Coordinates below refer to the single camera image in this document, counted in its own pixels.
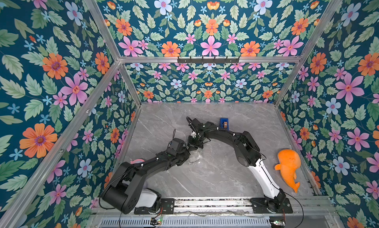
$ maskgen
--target marble floor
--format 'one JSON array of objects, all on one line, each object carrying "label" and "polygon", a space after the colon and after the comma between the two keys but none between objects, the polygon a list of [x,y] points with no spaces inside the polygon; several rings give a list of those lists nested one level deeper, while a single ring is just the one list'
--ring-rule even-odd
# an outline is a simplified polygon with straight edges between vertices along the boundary
[{"label": "marble floor", "polygon": [[[279,162],[277,153],[290,148],[290,143],[272,104],[144,104],[124,161],[150,159],[164,151],[174,129],[175,137],[186,141],[191,133],[186,116],[216,124],[220,118],[229,118],[231,131],[250,132],[267,156],[264,164],[280,188],[293,196],[313,195],[301,169],[296,171],[296,182],[300,182],[297,194],[274,170]],[[149,178],[147,186],[163,198],[263,196],[253,174],[237,161],[234,149],[217,140],[204,145],[203,150],[192,151],[182,166]]]}]

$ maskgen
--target orange stuffed fish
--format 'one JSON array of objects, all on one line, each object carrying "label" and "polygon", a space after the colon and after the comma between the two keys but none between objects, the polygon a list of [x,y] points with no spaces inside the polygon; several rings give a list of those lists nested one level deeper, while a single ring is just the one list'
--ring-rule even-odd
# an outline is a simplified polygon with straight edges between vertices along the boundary
[{"label": "orange stuffed fish", "polygon": [[297,190],[300,187],[300,182],[295,183],[295,171],[300,168],[301,165],[299,154],[297,154],[296,151],[286,149],[278,153],[278,159],[280,164],[275,165],[275,170],[280,170],[280,174],[284,181],[288,186],[295,190],[295,193],[297,193]]}]

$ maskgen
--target metal vent grille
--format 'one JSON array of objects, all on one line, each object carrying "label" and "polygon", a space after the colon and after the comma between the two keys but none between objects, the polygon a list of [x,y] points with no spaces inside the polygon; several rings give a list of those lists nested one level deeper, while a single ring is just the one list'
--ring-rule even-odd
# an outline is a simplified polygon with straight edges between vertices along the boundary
[{"label": "metal vent grille", "polygon": [[[121,227],[153,227],[150,225],[150,217],[126,217],[121,218]],[[267,218],[249,217],[164,217],[159,227],[259,227],[269,228]],[[119,227],[118,217],[103,218],[99,228]]]}]

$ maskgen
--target small blue box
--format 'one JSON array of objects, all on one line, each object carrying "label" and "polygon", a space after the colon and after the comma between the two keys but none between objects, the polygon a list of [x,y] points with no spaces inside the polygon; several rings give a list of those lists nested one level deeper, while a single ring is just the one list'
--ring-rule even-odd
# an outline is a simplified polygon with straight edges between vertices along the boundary
[{"label": "small blue box", "polygon": [[220,128],[229,130],[229,120],[228,118],[220,118]]}]

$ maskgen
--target aluminum extrusion bar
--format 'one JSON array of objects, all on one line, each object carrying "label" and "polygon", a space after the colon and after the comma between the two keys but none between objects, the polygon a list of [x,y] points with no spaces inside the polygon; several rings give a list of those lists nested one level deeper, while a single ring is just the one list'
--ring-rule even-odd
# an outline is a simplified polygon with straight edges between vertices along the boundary
[{"label": "aluminum extrusion bar", "polygon": [[109,81],[116,74],[118,68],[119,63],[116,62],[112,64],[112,66],[108,69],[108,72],[102,77],[86,102],[82,105],[78,113],[74,116],[70,124],[25,184],[25,189],[20,192],[12,205],[10,205],[7,211],[3,214],[0,219],[0,227],[13,228],[16,226],[17,221],[20,220],[22,214],[24,214],[36,195],[40,192],[42,186],[47,180],[47,177],[51,171],[54,170],[56,164],[62,157],[63,152],[69,146],[76,132],[78,132],[87,118],[88,112],[93,109],[97,100],[108,86]]},{"label": "aluminum extrusion bar", "polygon": [[329,21],[332,19],[334,13],[336,12],[336,10],[339,7],[339,5],[341,4],[341,2],[342,2],[342,0],[330,0],[328,6],[326,7],[323,15],[320,18],[320,22],[316,26],[316,28],[313,31],[310,39],[306,43],[306,46],[304,47],[303,51],[301,52],[300,62],[298,64],[296,64],[295,67],[292,69],[290,75],[288,76],[286,82],[284,83],[282,89],[280,90],[278,97],[275,99],[274,104],[278,105],[282,101],[284,95],[287,93],[292,82],[295,80],[297,74],[299,73],[299,70],[302,68],[302,66],[306,62],[308,56],[312,52],[312,50],[315,47],[318,39],[321,37],[322,33],[324,32],[326,26],[329,24]]}]

